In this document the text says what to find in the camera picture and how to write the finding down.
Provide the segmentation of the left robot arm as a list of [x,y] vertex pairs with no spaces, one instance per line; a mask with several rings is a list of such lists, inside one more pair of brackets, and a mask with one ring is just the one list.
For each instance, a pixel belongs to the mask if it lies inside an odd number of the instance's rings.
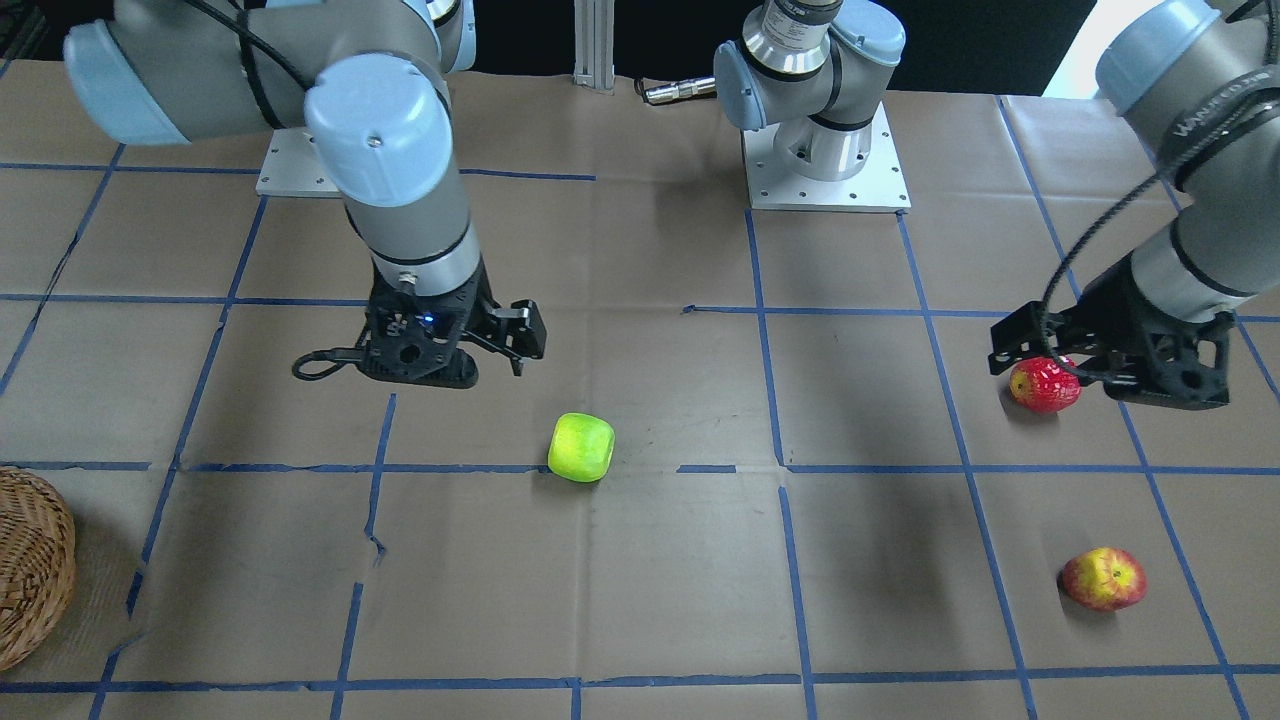
[[[873,1],[765,1],[716,50],[712,79],[732,126],[772,133],[767,169],[838,183],[865,165],[905,40]],[[1082,233],[1041,299],[991,328],[989,373],[1042,361],[1119,401],[1221,407],[1235,311],[1277,286],[1277,4],[1164,1],[1115,37],[1094,77],[1153,173]],[[1193,204],[1051,311],[1082,250],[1161,182]]]

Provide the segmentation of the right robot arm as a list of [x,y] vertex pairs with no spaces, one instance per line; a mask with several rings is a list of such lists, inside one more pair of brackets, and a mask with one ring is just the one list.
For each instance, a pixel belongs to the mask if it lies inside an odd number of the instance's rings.
[[61,53],[84,110],[120,143],[308,133],[372,287],[355,346],[298,357],[296,378],[355,366],[467,389],[465,343],[516,375],[547,343],[534,301],[494,300],[454,159],[445,78],[474,64],[474,20],[470,1],[116,1]]

